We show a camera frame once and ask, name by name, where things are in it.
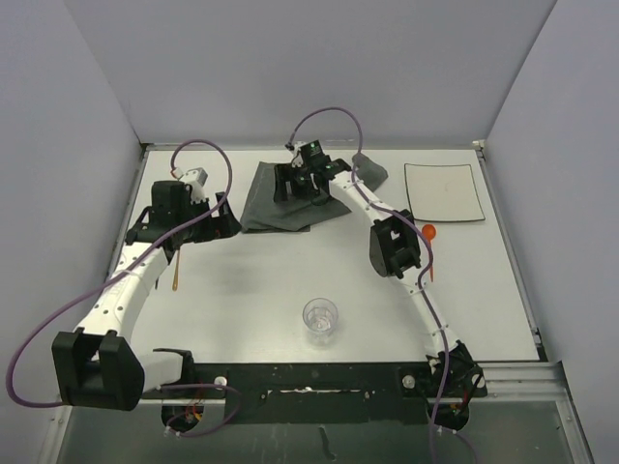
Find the grey cloth placemat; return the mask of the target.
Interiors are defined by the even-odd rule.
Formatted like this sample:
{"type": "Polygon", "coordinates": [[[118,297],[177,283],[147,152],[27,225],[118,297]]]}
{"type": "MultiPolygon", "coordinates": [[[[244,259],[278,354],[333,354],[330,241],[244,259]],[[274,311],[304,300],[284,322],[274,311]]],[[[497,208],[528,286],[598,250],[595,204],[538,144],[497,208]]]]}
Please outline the grey cloth placemat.
{"type": "Polygon", "coordinates": [[[350,169],[346,161],[332,160],[327,155],[320,155],[314,161],[293,160],[289,163],[294,167],[307,166],[318,171],[316,180],[320,195],[313,200],[292,199],[275,203],[274,166],[277,163],[259,163],[241,215],[242,230],[245,233],[306,232],[313,225],[350,212],[346,206],[330,196],[328,188],[331,178],[350,169]]]}

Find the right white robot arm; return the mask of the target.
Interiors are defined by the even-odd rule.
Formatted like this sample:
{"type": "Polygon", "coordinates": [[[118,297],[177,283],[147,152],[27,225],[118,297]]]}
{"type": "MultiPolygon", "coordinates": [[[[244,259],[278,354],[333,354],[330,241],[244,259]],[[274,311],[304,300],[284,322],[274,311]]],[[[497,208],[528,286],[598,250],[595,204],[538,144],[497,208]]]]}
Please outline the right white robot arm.
{"type": "Polygon", "coordinates": [[[402,291],[428,363],[433,388],[444,395],[485,386],[484,373],[449,326],[427,289],[433,254],[421,237],[412,213],[396,210],[374,191],[386,170],[362,153],[351,162],[333,159],[320,142],[288,142],[292,159],[275,167],[274,201],[304,200],[318,205],[340,203],[368,227],[368,258],[379,276],[402,291]]]}

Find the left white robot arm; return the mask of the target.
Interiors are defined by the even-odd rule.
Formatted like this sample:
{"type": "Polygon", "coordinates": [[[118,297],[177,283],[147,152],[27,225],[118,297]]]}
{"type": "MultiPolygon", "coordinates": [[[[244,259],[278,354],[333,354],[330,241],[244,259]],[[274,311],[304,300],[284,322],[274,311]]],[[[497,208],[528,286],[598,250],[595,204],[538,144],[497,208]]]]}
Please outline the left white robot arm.
{"type": "Polygon", "coordinates": [[[209,203],[198,181],[157,181],[151,202],[127,231],[117,268],[88,314],[52,346],[63,404],[130,411],[146,392],[166,388],[193,392],[192,352],[154,348],[136,353],[131,338],[137,318],[163,272],[185,244],[228,239],[241,230],[227,191],[209,203]]]}

